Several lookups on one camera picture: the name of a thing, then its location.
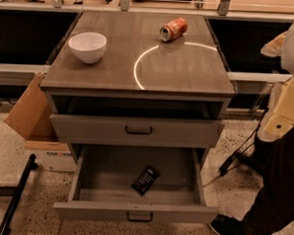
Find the grey drawer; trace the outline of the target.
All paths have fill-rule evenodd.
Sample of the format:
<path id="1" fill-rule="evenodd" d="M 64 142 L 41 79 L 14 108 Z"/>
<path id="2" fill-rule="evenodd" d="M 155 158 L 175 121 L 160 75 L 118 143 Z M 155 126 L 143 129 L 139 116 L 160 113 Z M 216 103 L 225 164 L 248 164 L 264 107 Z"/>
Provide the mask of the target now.
<path id="1" fill-rule="evenodd" d="M 52 114 L 52 126 L 64 143 L 155 147 L 214 147 L 224 128 L 221 121 L 101 117 Z"/>
<path id="2" fill-rule="evenodd" d="M 131 186 L 147 166 L 160 178 L 141 196 Z M 191 148 L 86 145 L 68 200 L 53 205 L 63 219 L 208 223 L 199 161 Z"/>

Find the grey drawer cabinet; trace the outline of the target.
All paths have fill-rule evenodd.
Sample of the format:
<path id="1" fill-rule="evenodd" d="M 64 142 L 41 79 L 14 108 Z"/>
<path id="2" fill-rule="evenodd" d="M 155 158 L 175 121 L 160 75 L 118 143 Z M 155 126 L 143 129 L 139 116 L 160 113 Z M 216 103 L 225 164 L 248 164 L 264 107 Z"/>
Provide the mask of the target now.
<path id="1" fill-rule="evenodd" d="M 73 33 L 101 33 L 107 50 L 102 59 L 86 64 L 69 46 L 62 47 L 40 86 L 51 114 L 222 122 L 236 91 L 207 22 L 202 16 L 186 16 L 186 33 L 163 42 L 160 29 L 172 18 L 160 13 L 84 13 Z M 75 155 L 86 145 L 113 146 L 65 144 Z M 200 162 L 211 149 L 175 148 L 193 149 Z"/>

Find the black snack packet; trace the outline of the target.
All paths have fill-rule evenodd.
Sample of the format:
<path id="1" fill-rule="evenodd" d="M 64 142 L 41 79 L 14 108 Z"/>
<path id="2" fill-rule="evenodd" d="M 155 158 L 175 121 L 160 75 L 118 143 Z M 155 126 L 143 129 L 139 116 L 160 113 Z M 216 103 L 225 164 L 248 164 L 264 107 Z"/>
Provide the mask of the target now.
<path id="1" fill-rule="evenodd" d="M 153 186 L 155 181 L 160 178 L 160 172 L 152 167 L 147 166 L 139 178 L 131 185 L 138 194 L 144 196 L 146 192 Z"/>

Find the orange soda can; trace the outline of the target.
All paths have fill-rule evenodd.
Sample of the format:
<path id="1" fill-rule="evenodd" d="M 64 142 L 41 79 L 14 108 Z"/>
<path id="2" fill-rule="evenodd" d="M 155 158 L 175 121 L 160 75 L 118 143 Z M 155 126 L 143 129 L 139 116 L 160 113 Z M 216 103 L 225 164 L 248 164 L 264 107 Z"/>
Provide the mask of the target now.
<path id="1" fill-rule="evenodd" d="M 164 25 L 159 34 L 162 41 L 167 42 L 179 38 L 187 31 L 187 22 L 184 18 L 176 18 Z"/>

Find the white ceramic bowl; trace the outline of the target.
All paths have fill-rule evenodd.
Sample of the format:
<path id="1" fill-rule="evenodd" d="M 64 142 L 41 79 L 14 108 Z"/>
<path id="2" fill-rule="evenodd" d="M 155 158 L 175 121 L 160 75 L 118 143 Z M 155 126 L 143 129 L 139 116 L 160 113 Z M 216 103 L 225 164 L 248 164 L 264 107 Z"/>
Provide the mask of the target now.
<path id="1" fill-rule="evenodd" d="M 69 42 L 71 52 L 82 60 L 91 64 L 104 56 L 107 48 L 107 39 L 99 33 L 81 33 L 73 36 Z"/>

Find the brown cardboard box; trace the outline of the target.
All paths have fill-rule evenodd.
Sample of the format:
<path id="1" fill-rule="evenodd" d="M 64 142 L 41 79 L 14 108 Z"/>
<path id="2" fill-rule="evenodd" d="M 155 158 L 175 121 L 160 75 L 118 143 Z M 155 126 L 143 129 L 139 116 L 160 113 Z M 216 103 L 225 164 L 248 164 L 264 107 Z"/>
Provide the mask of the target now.
<path id="1" fill-rule="evenodd" d="M 74 172 L 76 165 L 66 144 L 60 142 L 49 119 L 51 110 L 38 72 L 5 123 L 22 136 L 28 154 L 35 154 L 45 171 Z"/>

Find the person in dark trousers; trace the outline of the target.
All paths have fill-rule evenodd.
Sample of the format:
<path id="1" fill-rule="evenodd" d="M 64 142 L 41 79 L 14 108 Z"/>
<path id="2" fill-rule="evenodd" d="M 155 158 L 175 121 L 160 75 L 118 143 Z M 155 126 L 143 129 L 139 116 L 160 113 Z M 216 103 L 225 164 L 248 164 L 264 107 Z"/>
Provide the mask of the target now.
<path id="1" fill-rule="evenodd" d="M 294 221 L 294 126 L 276 140 L 263 187 L 241 221 L 245 235 L 272 235 Z"/>

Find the black sneaker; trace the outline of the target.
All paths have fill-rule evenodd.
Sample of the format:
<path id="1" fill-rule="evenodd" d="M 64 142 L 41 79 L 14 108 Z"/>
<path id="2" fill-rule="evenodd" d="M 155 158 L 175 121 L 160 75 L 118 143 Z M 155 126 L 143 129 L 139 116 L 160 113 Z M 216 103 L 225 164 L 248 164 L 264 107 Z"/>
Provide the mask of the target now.
<path id="1" fill-rule="evenodd" d="M 224 214 L 218 214 L 209 226 L 217 235 L 245 235 L 242 230 L 241 221 L 236 218 L 230 218 Z"/>

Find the black metal stand leg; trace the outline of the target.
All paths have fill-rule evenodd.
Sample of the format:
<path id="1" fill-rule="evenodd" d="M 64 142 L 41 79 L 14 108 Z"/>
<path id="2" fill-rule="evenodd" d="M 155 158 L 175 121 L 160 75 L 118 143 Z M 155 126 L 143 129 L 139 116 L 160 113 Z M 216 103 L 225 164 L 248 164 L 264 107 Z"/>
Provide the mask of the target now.
<path id="1" fill-rule="evenodd" d="M 15 214 L 18 202 L 20 201 L 22 197 L 22 193 L 25 188 L 26 182 L 30 176 L 30 173 L 31 171 L 37 168 L 36 159 L 37 159 L 36 155 L 32 154 L 29 160 L 27 161 L 22 177 L 16 186 L 16 189 L 13 193 L 13 197 L 10 200 L 7 211 L 3 217 L 2 223 L 0 224 L 0 235 L 11 234 L 10 223 Z"/>

